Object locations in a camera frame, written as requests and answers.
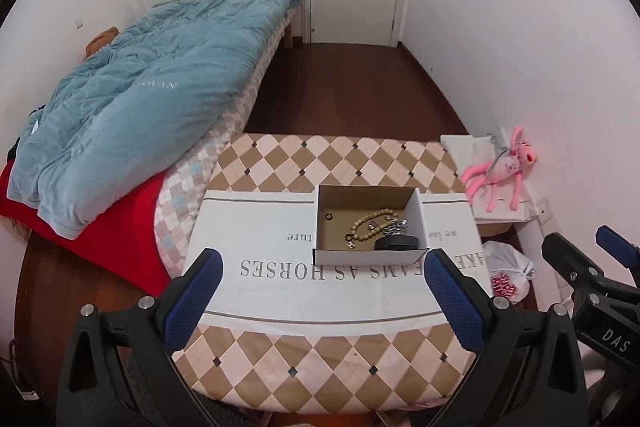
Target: diamond patterned tablecloth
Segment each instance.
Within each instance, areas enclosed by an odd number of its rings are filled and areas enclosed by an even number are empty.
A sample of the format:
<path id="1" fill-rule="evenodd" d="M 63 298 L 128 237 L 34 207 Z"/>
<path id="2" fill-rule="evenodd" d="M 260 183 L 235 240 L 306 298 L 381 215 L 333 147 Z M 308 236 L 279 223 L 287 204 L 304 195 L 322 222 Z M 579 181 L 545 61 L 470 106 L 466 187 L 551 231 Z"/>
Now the diamond patterned tablecloth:
<path id="1" fill-rule="evenodd" d="M 436 142 L 242 134 L 220 155 L 209 189 L 312 192 L 323 183 L 463 192 L 454 170 Z M 473 359 L 449 325 L 319 338 L 199 325 L 174 353 L 188 385 L 213 399 L 332 414 L 441 401 Z"/>

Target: open box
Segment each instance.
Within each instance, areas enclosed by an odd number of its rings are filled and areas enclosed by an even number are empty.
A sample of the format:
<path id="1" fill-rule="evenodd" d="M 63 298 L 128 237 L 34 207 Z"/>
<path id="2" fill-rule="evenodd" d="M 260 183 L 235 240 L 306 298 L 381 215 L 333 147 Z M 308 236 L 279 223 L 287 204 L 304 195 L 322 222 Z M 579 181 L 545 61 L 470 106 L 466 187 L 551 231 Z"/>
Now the open box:
<path id="1" fill-rule="evenodd" d="M 420 193 L 412 187 L 367 187 L 318 185 L 316 197 L 316 233 L 313 263 L 316 266 L 411 265 L 427 250 L 428 233 L 422 218 Z M 418 250 L 373 250 L 380 233 L 368 241 L 354 241 L 349 249 L 345 235 L 361 217 L 381 208 L 390 208 L 399 219 L 407 220 L 406 233 L 418 239 Z M 380 223 L 383 217 L 376 220 Z M 364 223 L 358 229 L 367 232 Z"/>

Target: silver screw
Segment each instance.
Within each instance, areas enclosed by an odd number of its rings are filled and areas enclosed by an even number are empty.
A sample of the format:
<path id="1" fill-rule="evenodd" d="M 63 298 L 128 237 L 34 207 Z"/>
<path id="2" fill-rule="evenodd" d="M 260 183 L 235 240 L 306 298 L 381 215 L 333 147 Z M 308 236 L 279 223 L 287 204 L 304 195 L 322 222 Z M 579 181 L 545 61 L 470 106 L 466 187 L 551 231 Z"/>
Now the silver screw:
<path id="1" fill-rule="evenodd" d="M 509 301 L 504 297 L 494 297 L 494 306 L 499 310 L 505 310 L 509 307 Z"/>
<path id="2" fill-rule="evenodd" d="M 138 301 L 138 308 L 143 310 L 148 310 L 156 303 L 156 300 L 151 295 L 146 295 L 145 297 L 140 298 Z"/>
<path id="3" fill-rule="evenodd" d="M 562 304 L 554 304 L 554 313 L 563 317 L 567 314 L 566 308 Z"/>
<path id="4" fill-rule="evenodd" d="M 80 314 L 82 315 L 82 317 L 88 317 L 94 312 L 94 310 L 95 307 L 93 304 L 85 304 L 84 306 L 82 306 L 82 308 L 80 308 Z"/>

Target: white plastic bag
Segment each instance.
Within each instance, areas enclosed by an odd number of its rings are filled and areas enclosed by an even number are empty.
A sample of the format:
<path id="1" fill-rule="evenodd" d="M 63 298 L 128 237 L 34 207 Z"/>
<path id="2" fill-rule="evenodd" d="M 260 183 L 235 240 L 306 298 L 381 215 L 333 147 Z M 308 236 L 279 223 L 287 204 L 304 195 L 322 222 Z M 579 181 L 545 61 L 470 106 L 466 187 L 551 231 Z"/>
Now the white plastic bag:
<path id="1" fill-rule="evenodd" d="M 533 261 L 511 245 L 498 241 L 487 241 L 482 251 L 494 296 L 506 297 L 512 304 L 523 300 L 529 293 L 529 279 L 536 274 Z"/>

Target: blue comforter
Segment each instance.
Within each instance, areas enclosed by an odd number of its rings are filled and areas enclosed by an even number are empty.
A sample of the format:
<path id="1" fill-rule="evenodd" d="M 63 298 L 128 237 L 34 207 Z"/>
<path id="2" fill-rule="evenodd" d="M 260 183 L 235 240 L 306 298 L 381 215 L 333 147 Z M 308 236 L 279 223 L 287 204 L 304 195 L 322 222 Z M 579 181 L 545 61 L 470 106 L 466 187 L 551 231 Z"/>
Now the blue comforter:
<path id="1" fill-rule="evenodd" d="M 153 8 L 29 117 L 7 196 L 37 208 L 58 235 L 78 237 L 207 132 L 299 2 L 175 0 Z"/>

